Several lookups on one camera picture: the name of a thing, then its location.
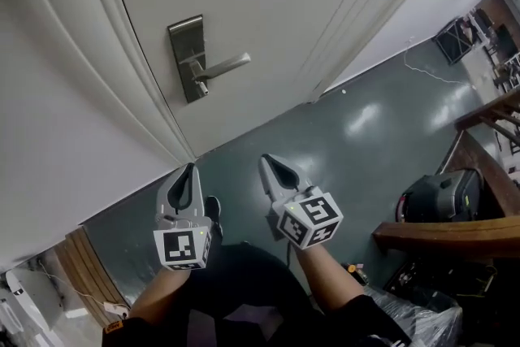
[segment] white door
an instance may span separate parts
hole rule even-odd
[[[195,155],[316,98],[402,0],[123,0],[163,96]],[[187,103],[167,26],[204,16],[206,66],[251,63]]]

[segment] plastic bag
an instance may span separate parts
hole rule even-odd
[[[455,347],[462,330],[462,308],[453,306],[434,312],[394,297],[380,289],[365,287],[365,294],[386,312],[412,340],[415,347]]]

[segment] door handle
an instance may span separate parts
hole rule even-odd
[[[184,95],[188,103],[208,95],[207,81],[251,62],[244,53],[206,68],[202,15],[167,27]]]

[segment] shoe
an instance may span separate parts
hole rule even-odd
[[[219,232],[220,237],[223,237],[223,229],[220,224],[220,212],[222,208],[220,206],[220,201],[217,197],[210,195],[204,201],[204,209],[206,217],[209,217],[211,221],[214,223],[216,230]]]

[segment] fiducial marker cube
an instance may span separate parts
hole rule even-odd
[[[330,193],[280,207],[278,229],[300,249],[331,240],[343,220]]]
[[[172,228],[154,231],[161,264],[173,271],[204,269],[211,246],[208,227]]]

